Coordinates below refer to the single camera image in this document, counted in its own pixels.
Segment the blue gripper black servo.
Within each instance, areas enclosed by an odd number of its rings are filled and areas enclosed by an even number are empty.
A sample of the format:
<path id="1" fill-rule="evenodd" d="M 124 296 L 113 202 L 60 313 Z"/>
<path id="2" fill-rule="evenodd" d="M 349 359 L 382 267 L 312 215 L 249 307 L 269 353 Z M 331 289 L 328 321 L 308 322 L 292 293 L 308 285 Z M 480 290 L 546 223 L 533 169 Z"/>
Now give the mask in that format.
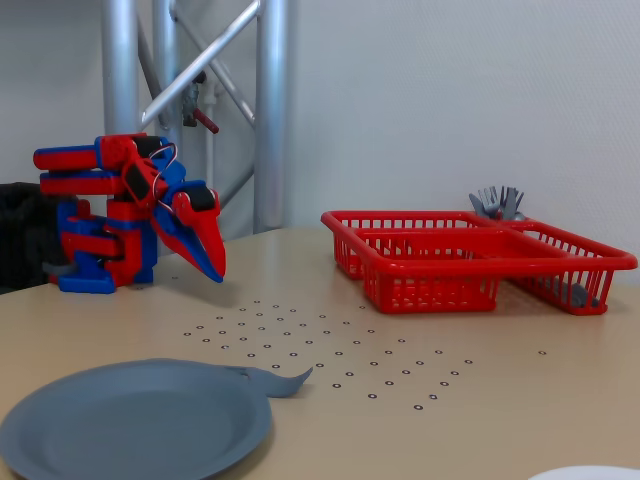
<path id="1" fill-rule="evenodd" d="M 183 181 L 169 186 L 152 218 L 161 242 L 214 282 L 226 273 L 219 213 L 217 194 L 204 181 Z"/>

